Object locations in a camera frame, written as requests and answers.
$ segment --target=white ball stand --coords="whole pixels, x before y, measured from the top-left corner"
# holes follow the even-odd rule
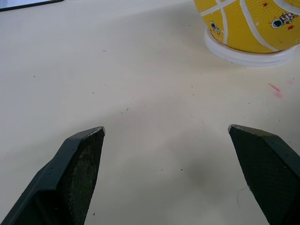
[[[229,62],[250,67],[272,67],[293,56],[297,46],[275,53],[249,53],[230,48],[218,42],[210,30],[205,31],[205,43],[208,49],[218,57]]]

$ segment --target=pink mark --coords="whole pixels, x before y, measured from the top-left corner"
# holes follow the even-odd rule
[[[268,85],[270,85],[272,88],[274,88],[276,91],[281,91],[278,87],[275,87],[273,84],[269,83]]]
[[[276,97],[282,98],[282,94],[279,91],[275,91],[274,94]]]

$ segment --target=dark tablet corner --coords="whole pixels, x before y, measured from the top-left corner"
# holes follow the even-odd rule
[[[1,225],[84,225],[97,182],[105,130],[64,141],[26,187]]]
[[[245,180],[270,225],[300,224],[300,157],[280,137],[231,125]]]
[[[23,2],[20,0],[0,0],[0,12],[32,6],[46,5],[60,1],[63,0],[25,0]]]

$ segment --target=yellow ball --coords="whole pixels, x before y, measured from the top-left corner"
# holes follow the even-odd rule
[[[216,40],[250,53],[300,44],[300,0],[195,0]]]

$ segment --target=toy basketball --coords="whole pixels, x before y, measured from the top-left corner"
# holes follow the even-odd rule
[[[210,30],[206,44],[222,58],[244,53],[248,62],[278,64],[300,44],[300,0],[195,0],[195,4]]]

